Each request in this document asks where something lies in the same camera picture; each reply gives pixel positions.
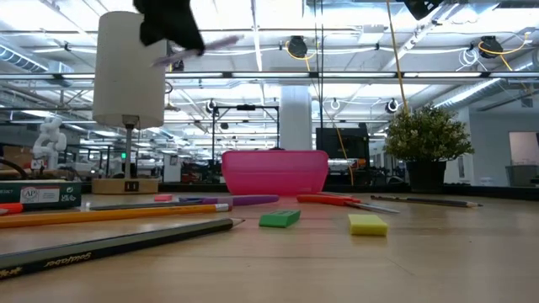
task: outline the plant pot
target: plant pot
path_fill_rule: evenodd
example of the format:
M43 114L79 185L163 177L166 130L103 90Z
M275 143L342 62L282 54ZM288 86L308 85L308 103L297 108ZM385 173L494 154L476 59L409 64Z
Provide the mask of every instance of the plant pot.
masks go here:
M444 189L446 162L407 162L413 193L438 194Z

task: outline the wooden table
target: wooden table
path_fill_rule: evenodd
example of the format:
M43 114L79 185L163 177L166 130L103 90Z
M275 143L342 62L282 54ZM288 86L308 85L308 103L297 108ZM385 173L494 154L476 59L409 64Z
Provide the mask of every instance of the wooden table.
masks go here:
M328 205L300 205L302 218L288 229L258 227L263 213L297 208L291 199L224 214L1 230L0 253L12 253L186 221L247 219L222 234L3 281L0 302L536 302L539 203L468 200L485 206L375 201L402 211L379 215L390 226L387 238L350 236L346 214L367 212Z

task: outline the pink container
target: pink container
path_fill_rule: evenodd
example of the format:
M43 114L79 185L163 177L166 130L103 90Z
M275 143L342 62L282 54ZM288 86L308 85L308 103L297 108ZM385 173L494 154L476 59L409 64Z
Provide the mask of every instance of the pink container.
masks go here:
M227 151L222 174L235 195L296 195L322 191L328 176L324 151Z

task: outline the white cylinder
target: white cylinder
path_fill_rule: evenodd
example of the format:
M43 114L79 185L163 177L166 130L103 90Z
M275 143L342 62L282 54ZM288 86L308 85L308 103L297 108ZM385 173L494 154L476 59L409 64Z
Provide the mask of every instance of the white cylinder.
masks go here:
M93 92L93 119L123 127L122 116L139 117L137 129L164 122L165 69L151 67L165 56L165 41L145 47L139 40L143 16L112 12L99 19L98 53Z
M312 113L309 87L284 86L280 89L280 147L292 151L310 151Z

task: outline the white robot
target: white robot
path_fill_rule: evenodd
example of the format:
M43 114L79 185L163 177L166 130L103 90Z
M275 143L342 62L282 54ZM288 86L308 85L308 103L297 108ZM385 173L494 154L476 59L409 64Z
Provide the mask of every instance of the white robot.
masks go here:
M47 169L56 169L58 166L58 152L66 150L66 135L60 132L61 119L57 117L45 118L40 125L40 136L34 143L32 153L34 159L46 157Z

